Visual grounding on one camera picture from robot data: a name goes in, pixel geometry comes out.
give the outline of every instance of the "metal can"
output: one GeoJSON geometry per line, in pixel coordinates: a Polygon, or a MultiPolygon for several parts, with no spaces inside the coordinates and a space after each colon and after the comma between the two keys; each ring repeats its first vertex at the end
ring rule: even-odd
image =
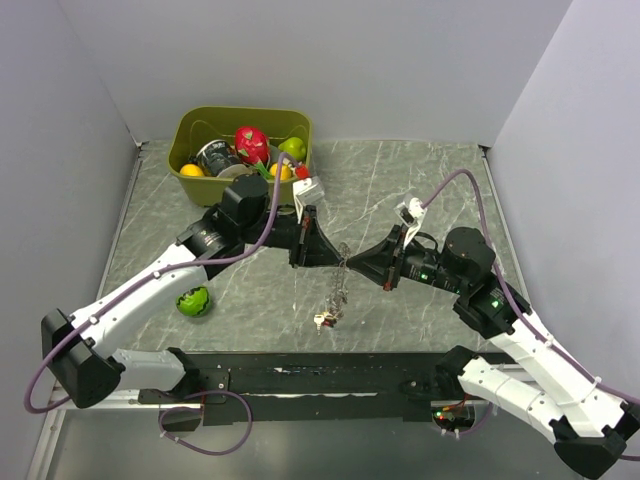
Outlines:
{"type": "Polygon", "coordinates": [[[225,140],[207,143],[196,155],[196,163],[206,175],[211,177],[233,178],[250,173],[225,140]]]}

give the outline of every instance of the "green ball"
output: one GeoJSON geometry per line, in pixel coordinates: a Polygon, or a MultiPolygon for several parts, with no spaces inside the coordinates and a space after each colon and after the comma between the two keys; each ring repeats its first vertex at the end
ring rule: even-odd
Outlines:
{"type": "Polygon", "coordinates": [[[211,295],[205,286],[192,288],[176,298],[178,311],[187,317],[201,317],[211,310],[212,306],[211,295]]]}

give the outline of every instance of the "countertop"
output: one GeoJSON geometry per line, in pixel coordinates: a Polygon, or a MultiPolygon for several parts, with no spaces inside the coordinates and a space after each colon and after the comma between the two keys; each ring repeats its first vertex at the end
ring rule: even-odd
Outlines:
{"type": "MultiPolygon", "coordinates": [[[[143,145],[141,162],[113,255],[104,293],[156,259],[204,209],[192,204],[169,174],[170,143],[143,145]]],[[[450,172],[477,178],[505,277],[522,288],[482,151],[476,145],[405,141],[339,141],[313,146],[312,169],[325,199],[321,228],[334,245],[353,253],[375,245],[397,223],[395,200],[411,191],[426,198],[450,172]]],[[[433,202],[423,230],[442,242],[455,226],[479,227],[473,190],[458,177],[433,202]]],[[[333,269],[293,269],[285,251],[260,249],[209,282],[215,307],[201,319],[182,316],[167,302],[124,348],[187,351],[435,351],[454,345],[491,346],[452,311],[455,296],[402,280],[384,292],[348,272],[348,304],[335,329],[316,332],[313,315],[324,309],[333,269]]]]}

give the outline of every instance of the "white wall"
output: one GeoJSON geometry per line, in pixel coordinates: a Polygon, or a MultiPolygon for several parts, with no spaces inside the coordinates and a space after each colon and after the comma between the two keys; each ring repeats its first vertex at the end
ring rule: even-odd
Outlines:
{"type": "Polygon", "coordinates": [[[570,0],[59,0],[134,137],[206,104],[493,144],[570,0]]]}
{"type": "MultiPolygon", "coordinates": [[[[42,416],[22,394],[40,319],[95,298],[135,146],[54,0],[0,2],[0,477],[23,478],[42,416]]],[[[51,377],[36,399],[51,391],[51,377]]]]}
{"type": "MultiPolygon", "coordinates": [[[[638,2],[575,0],[489,152],[535,308],[591,372],[635,396],[638,25],[638,2]]],[[[638,464],[609,476],[638,477],[638,464]]]]}

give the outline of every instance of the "yellow lemon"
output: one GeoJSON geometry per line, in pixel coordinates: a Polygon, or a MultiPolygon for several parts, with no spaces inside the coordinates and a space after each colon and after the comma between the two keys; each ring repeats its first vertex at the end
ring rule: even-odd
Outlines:
{"type": "Polygon", "coordinates": [[[184,167],[180,169],[180,173],[182,175],[188,175],[189,177],[204,177],[204,172],[202,169],[191,163],[187,163],[184,167]]]}
{"type": "MultiPolygon", "coordinates": [[[[269,169],[269,173],[275,177],[277,170],[278,170],[278,164],[274,163],[273,165],[271,165],[271,168],[269,169]]],[[[283,165],[282,171],[280,172],[280,180],[289,180],[291,177],[293,177],[293,173],[291,173],[291,169],[286,165],[283,165]]]]}

